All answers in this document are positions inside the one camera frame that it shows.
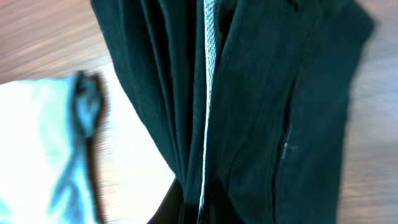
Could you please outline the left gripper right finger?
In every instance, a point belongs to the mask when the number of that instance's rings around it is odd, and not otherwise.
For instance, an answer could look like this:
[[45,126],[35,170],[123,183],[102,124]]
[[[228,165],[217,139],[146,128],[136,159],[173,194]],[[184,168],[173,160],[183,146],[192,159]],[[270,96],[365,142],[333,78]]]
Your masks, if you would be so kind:
[[204,224],[244,224],[220,183],[210,184],[205,190]]

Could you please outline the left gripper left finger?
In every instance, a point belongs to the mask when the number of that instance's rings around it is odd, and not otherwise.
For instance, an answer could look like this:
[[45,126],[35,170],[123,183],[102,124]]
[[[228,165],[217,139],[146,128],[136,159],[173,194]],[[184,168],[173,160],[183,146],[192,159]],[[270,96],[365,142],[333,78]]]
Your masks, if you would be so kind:
[[180,182],[174,179],[159,208],[147,224],[179,224],[182,207],[182,187]]

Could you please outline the black shorts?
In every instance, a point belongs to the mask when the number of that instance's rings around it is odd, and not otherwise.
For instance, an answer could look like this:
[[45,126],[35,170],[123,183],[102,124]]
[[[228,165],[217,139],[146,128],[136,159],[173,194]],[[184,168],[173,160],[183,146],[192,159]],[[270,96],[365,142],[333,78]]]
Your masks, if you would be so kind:
[[114,70],[203,223],[335,223],[349,91],[374,23],[347,0],[92,1]]

